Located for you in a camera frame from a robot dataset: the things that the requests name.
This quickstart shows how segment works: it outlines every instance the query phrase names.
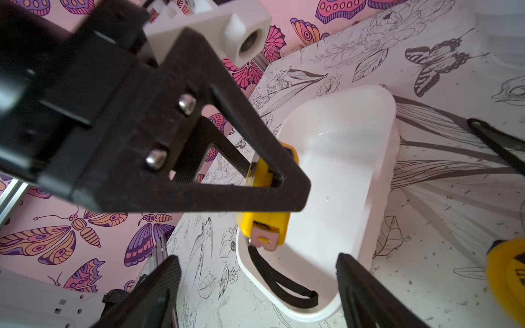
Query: white patterned surface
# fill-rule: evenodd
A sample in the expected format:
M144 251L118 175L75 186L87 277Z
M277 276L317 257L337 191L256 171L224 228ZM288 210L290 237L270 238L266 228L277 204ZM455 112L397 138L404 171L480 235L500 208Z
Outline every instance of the white patterned surface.
M411 0L273 62L250 98L276 134L314 97L364 84L397 96L402 146L371 272L435 328L516 326L487 290L485 265L494 240L524 236L525 178L465 121L525 139L525 99L512 91L525 72L487 55L474 27L466 1ZM251 158L238 133L229 138ZM219 155L203 183L242 182ZM169 239L183 272L181 327L345 327L341 312L317 324L283 317L239 270L235 222L185 214Z

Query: black strap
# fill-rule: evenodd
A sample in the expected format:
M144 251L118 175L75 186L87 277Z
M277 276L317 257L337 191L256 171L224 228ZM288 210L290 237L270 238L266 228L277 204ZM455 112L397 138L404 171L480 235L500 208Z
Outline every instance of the black strap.
M317 306L317 304L319 304L319 295L317 294L317 292L309 290L308 288L299 285L298 283L288 279L287 277L279 273L277 270L272 268L268 264L268 262L266 262L266 260L263 259L263 257L259 254L255 246L248 246L248 253L250 254L250 258L254 263L255 268L257 269L257 271L259 271L264 281L268 284L268 287L270 287L271 291L274 292L274 294L277 295L278 298L300 309L313 308L314 306ZM279 284L307 298L303 299L297 296L293 296L292 294L284 290Z
M512 168L514 168L519 173L525 175L525 162L517 158L511 152L503 148L499 143L491 139L486 135L481 129L485 129L494 134L504 136L510 140L525 143L522 139L519 139L513 135L507 134L505 132L499 131L496 128L491 127L487 122L478 120L478 119L468 119L468 127L474 132L478 138L481 139L490 149L492 149L496 154L498 154L505 162L507 162Z

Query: metal screw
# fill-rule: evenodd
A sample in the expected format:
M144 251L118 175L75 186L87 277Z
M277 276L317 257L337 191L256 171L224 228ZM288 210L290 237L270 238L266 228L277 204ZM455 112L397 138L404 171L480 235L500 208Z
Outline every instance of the metal screw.
M150 151L150 154L146 157L146 164L152 170L160 170L164 162L166 162L167 151L162 149L154 149Z
M197 99L195 99L195 97L189 93L183 93L178 99L178 106L181 108L184 114L186 114L186 116L190 116L193 113L196 104Z

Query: drawn butterfly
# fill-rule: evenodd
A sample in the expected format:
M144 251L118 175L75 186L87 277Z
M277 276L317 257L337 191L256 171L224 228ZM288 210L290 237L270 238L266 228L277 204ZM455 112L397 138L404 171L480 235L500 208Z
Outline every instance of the drawn butterfly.
M102 278L102 276L99 274L98 269L104 263L105 261L99 261L98 259L92 259L86 262L66 281L66 283L64 284L64 288L82 293L97 292L98 289L95 285L95 282ZM56 280L51 278L50 276L47 277L55 283L55 286L60 286L61 284L60 282L58 282L58 280L60 279L61 275L62 272L58 275L58 278Z
M210 116L209 120L213 124L215 124L215 126L220 130L220 132L222 134L224 134L224 126L226 125L228 120L221 113L218 113L218 114ZM209 151L208 151L208 155L206 156L206 160L205 161L207 161L207 162L213 161L215 159L215 157L217 157L218 153L219 152L217 151L217 149L210 148Z
M479 57L471 57L469 54L456 51L461 45L463 35L457 39L450 39L437 44L432 47L432 49L428 47L418 47L405 50L406 59L415 64L422 65L421 72L414 83L416 96L422 97L430 88L436 85L436 83L439 82L440 74L449 73L466 63L468 59Z
M290 23L292 24L293 29L301 41L307 46L314 44L330 35L328 33L323 33L323 35L320 35L317 26L309 22L305 22L302 19L299 20L297 18L292 18Z
M233 79L243 90L246 90L250 84L257 84L263 77L263 71L255 64L253 60L250 60L241 67L235 66L228 58L223 59L223 64L226 69L230 72Z
M71 226L35 228L4 236L0 238L0 254L35 256L45 252L38 258L38 262L48 265L60 264L66 261L75 250L76 235L71 227L79 231L80 236L90 245L101 247L97 233L93 228L87 226L87 222L100 227L113 227L121 224L128 217L127 213L98 213L86 210L84 218L80 218L77 213L78 208L77 212L68 218L57 215L34 218L33 220L56 217L72 222Z
M172 225L163 224L160 222L167 222L173 219L168 214L146 214L142 215L139 220L139 225L142 220L148 222L131 239L126 254L124 256L124 265L127 267L136 266L138 263L148 258L153 250L154 244L159 242L161 235L171 235L175 229Z

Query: white plastic tray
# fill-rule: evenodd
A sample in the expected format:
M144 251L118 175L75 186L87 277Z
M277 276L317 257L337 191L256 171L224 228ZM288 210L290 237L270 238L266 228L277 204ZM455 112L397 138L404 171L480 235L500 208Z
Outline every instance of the white plastic tray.
M362 86L305 102L285 120L278 139L296 148L312 186L304 210L291 214L285 244L259 253L277 271L317 291L319 305L299 309L276 297L255 269L239 231L237 259L287 316L317 322L340 308L339 253L370 268L399 150L395 111L386 89Z

